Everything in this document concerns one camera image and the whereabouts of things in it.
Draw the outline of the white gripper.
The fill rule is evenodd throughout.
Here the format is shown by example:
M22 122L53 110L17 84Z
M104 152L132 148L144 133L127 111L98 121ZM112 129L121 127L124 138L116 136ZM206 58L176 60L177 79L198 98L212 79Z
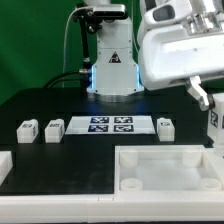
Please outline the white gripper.
M224 78L224 32L190 36L182 25L149 31L138 54L141 82L148 90L184 85L202 111L213 99L200 84Z

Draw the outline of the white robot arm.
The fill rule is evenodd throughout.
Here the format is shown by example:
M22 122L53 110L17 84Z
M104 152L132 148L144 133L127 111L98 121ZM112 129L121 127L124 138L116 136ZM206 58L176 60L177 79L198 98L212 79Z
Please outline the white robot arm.
M224 77L224 0L141 0L140 9L143 86L183 85L203 111L213 108L201 84Z

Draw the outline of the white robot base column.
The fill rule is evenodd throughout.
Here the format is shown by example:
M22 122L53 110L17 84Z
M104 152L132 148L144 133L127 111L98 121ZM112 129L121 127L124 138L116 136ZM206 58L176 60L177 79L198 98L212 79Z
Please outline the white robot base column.
M144 91L133 59L132 31L130 18L102 23L97 32L97 60L87 88L89 98L122 102Z

